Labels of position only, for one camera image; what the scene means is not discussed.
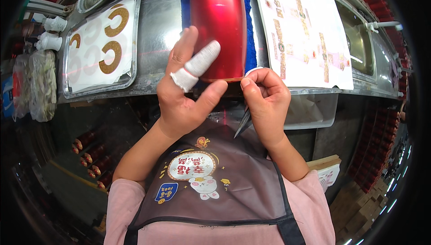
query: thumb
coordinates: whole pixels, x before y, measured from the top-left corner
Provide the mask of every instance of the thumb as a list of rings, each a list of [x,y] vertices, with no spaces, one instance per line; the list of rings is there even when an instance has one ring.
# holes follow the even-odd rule
[[[228,83],[224,80],[217,80],[211,83],[197,99],[193,112],[199,117],[206,118],[207,115],[216,107],[220,98],[228,89]]]
[[[244,98],[247,101],[247,105],[250,108],[251,112],[260,112],[262,108],[264,108],[266,101],[262,96],[260,88],[256,85],[256,83],[249,79],[243,78],[241,80],[241,88],[244,93]]]

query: forearm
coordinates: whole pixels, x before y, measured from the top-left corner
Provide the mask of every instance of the forearm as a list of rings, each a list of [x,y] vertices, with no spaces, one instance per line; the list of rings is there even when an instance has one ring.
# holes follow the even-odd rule
[[[290,182],[305,177],[310,171],[304,158],[292,146],[287,136],[274,147],[267,147],[271,159],[277,163],[281,174]]]
[[[112,180],[129,179],[143,185],[160,155],[177,139],[167,137],[159,127],[159,121],[122,157]]]

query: faucet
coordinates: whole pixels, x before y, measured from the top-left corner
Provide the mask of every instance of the faucet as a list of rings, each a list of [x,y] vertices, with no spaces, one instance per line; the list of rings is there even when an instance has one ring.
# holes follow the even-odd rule
[[[367,27],[368,30],[370,30],[371,32],[376,32],[378,33],[378,30],[376,30],[379,27],[388,27],[388,26],[395,26],[397,31],[401,31],[402,30],[402,24],[399,23],[398,21],[387,21],[387,22],[367,22],[365,24],[365,26]]]

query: brown apron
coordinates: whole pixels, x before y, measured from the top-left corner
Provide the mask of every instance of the brown apron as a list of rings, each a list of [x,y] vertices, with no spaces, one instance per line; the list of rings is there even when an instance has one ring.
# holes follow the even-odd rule
[[[165,152],[129,225],[124,244],[159,221],[210,226],[277,224],[285,244],[305,244],[277,165],[234,131],[212,121]]]

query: sink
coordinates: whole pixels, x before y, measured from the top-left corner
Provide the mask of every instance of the sink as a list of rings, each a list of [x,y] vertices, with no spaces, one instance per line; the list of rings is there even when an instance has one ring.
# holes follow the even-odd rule
[[[346,33],[352,67],[366,75],[373,75],[371,41],[364,23],[340,2],[336,0],[335,3]]]

